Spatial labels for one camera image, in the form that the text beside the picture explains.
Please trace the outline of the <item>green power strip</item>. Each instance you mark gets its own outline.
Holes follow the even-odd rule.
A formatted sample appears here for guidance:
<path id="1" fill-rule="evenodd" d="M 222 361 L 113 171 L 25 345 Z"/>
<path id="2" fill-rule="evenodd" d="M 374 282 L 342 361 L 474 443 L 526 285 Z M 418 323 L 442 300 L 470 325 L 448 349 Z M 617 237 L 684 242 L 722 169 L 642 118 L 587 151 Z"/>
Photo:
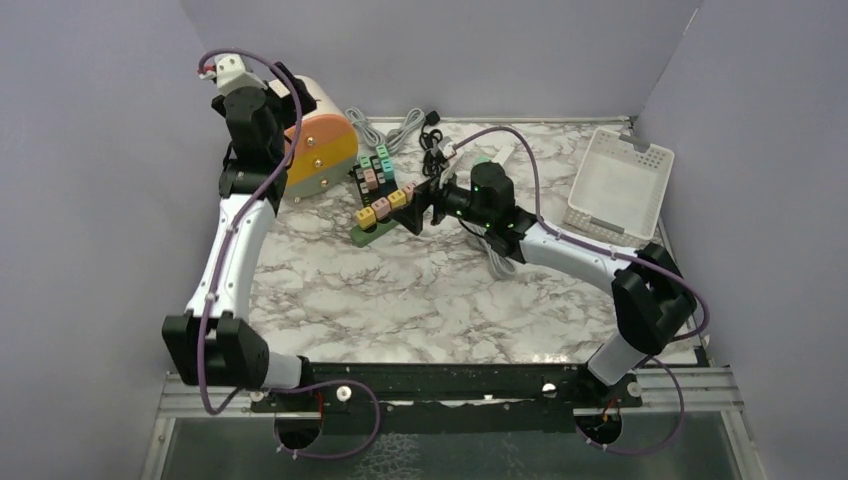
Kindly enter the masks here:
<path id="1" fill-rule="evenodd" d="M 359 248 L 367 246 L 392 229 L 400 226 L 397 218 L 398 213 L 390 213 L 386 218 L 378 220 L 378 223 L 368 230 L 360 229 L 355 220 L 355 225 L 349 231 L 351 242 Z"/>

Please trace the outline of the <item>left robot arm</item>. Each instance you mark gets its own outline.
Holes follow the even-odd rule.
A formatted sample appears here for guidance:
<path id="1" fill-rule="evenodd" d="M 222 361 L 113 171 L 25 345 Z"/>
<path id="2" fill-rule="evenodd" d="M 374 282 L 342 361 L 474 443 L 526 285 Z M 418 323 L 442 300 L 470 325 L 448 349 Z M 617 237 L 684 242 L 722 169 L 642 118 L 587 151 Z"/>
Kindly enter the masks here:
<path id="1" fill-rule="evenodd" d="M 285 407 L 298 411 L 313 401 L 305 377 L 307 359 L 271 352 L 247 321 L 259 253 L 279 212 L 293 159 L 306 91 L 280 64 L 272 68 L 289 87 L 275 92 L 236 54 L 217 55 L 201 76 L 219 95 L 214 109 L 231 137 L 219 178 L 215 238 L 199 284 L 181 314 L 170 315 L 162 337 L 187 385 L 276 389 Z"/>

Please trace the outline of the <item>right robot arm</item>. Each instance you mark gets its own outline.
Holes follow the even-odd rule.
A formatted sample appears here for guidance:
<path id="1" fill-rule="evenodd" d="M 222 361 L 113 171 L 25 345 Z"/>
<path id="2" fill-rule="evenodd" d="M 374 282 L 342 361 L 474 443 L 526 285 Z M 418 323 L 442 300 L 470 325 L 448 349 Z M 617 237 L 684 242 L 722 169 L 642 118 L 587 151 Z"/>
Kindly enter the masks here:
<path id="1" fill-rule="evenodd" d="M 565 273 L 612 298 L 617 330 L 590 357 L 588 373 L 576 383 L 579 398 L 589 406 L 612 399 L 617 383 L 673 342 L 696 310 L 694 295 L 664 247 L 605 246 L 544 223 L 517 205 L 513 181 L 498 163 L 475 165 L 467 188 L 454 179 L 426 180 L 392 217 L 418 235 L 427 211 L 434 225 L 451 216 L 482 228 L 484 242 L 502 257 Z"/>

